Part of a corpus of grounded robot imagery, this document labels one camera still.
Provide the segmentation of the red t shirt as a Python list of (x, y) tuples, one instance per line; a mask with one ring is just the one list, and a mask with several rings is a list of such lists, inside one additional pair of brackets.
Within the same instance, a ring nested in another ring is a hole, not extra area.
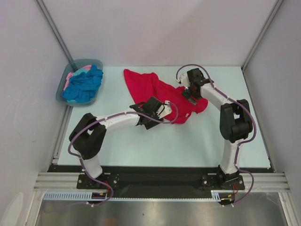
[(174, 118), (175, 124), (184, 124), (193, 112), (196, 114), (203, 112), (208, 106), (207, 99), (200, 99), (194, 105), (186, 99), (182, 92), (184, 86), (177, 88), (161, 81), (155, 73), (137, 73), (129, 69), (123, 71), (125, 83), (134, 102), (146, 102), (150, 97), (155, 97), (159, 101), (170, 101), (178, 108), (176, 115), (175, 106), (172, 106), (172, 113), (167, 115), (165, 119), (171, 121)]

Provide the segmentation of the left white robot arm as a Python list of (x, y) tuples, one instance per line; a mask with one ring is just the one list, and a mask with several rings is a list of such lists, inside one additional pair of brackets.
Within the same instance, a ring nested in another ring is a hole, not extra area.
[(69, 136), (70, 147), (73, 147), (79, 157), (83, 170), (89, 176), (87, 182), (93, 188), (103, 185), (103, 169), (98, 159), (105, 135), (117, 129), (129, 126), (143, 125), (151, 129), (164, 121), (164, 117), (172, 112), (167, 102), (160, 102), (151, 97), (147, 102), (129, 106), (125, 111), (116, 114), (96, 117), (85, 114)]

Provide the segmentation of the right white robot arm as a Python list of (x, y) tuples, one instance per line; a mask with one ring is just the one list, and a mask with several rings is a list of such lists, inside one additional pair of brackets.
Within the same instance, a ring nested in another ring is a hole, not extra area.
[(194, 105), (206, 99), (220, 111), (220, 133), (224, 138), (224, 151), (219, 168), (223, 172), (217, 177), (217, 184), (228, 189), (234, 183), (231, 174), (238, 171), (239, 150), (251, 132), (256, 136), (256, 125), (245, 99), (234, 100), (219, 90), (205, 68), (198, 66), (182, 75), (176, 73), (176, 81), (184, 86), (182, 95)]

